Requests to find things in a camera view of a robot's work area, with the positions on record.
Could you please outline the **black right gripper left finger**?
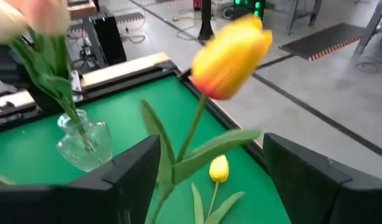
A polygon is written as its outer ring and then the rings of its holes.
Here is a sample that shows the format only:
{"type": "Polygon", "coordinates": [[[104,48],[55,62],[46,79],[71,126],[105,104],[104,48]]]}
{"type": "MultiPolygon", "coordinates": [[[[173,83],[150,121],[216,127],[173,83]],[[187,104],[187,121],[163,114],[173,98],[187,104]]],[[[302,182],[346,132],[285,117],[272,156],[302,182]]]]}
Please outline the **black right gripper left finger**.
{"type": "Polygon", "coordinates": [[[150,135],[70,183],[70,223],[145,223],[156,186],[161,141],[150,135]]]}

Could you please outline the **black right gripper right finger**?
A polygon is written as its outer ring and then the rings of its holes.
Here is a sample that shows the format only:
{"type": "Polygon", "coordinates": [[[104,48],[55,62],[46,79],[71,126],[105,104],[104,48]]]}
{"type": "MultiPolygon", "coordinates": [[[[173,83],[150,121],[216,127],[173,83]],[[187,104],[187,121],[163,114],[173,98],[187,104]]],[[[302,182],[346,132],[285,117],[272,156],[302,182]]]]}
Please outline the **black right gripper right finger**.
{"type": "Polygon", "coordinates": [[[274,133],[264,135],[264,157],[292,223],[377,223],[372,175],[274,133]]]}

